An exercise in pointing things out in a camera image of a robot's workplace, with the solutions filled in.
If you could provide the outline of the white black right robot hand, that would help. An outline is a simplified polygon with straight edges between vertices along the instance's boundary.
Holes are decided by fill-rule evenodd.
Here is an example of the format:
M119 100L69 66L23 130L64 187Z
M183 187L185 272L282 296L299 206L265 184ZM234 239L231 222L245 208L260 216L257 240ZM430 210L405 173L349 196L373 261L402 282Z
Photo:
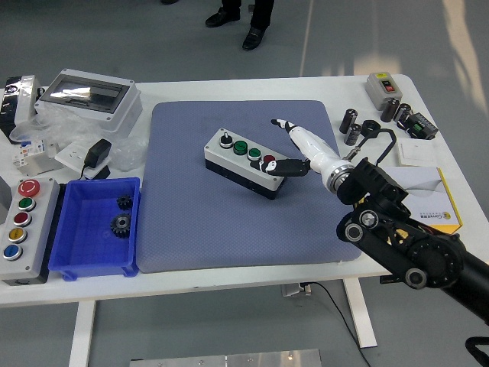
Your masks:
M304 127L284 119L272 119L270 122L288 133L290 140L306 159L252 161L250 166L255 170L271 176L302 177L312 169L322 176L323 184L332 191L337 174L342 169L351 168L350 163L341 159L323 139Z

